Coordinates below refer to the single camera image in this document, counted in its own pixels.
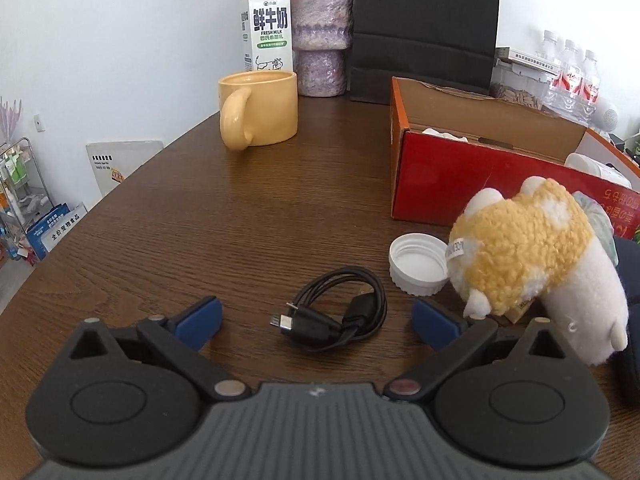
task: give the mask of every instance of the open cardboard box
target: open cardboard box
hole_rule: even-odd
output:
[[[426,128],[465,136],[469,143],[422,134]],[[564,167],[567,155],[585,142],[640,182],[631,161],[579,124],[501,99],[393,78],[392,217],[452,225],[482,188],[510,198],[527,177],[539,175],[596,199],[615,233],[632,238],[640,225],[640,194]]]

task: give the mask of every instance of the white speaker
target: white speaker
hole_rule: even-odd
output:
[[[604,97],[596,101],[596,109],[591,118],[592,125],[597,130],[612,132],[618,126],[618,109],[616,105]]]

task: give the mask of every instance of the plush toy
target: plush toy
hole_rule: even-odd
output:
[[[480,190],[453,225],[447,267],[465,317],[501,316],[539,296],[587,364],[626,348],[628,307],[616,269],[555,180],[529,177],[510,200]]]

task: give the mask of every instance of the yellow mug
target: yellow mug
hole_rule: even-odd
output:
[[[265,146],[298,131],[298,84],[286,70],[258,70],[218,81],[220,133],[230,150]]]

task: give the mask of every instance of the green label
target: green label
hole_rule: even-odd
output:
[[[266,43],[258,43],[258,48],[276,48],[279,46],[287,46],[286,41],[267,41]]]

